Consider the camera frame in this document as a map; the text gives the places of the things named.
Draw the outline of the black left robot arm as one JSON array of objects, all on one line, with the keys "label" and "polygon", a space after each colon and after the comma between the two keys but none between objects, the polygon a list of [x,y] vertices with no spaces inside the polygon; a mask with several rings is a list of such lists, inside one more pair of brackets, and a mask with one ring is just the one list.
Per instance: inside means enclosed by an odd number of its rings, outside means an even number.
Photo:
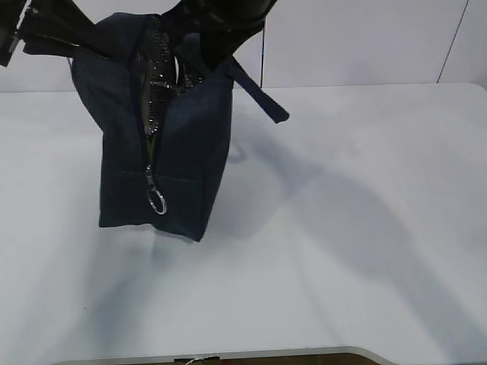
[{"label": "black left robot arm", "polygon": [[115,49],[73,1],[1,2],[1,66],[8,67],[18,43],[28,55],[71,58],[78,48],[111,59]]}]

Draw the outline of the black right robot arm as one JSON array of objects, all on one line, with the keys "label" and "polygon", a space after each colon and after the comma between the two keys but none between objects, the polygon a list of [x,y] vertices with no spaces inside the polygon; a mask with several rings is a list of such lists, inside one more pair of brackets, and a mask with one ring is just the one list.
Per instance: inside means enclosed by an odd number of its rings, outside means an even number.
[{"label": "black right robot arm", "polygon": [[275,4],[276,0],[186,0],[161,14],[160,19],[175,43],[187,34],[197,33],[202,60],[213,70],[263,30],[266,17]]}]

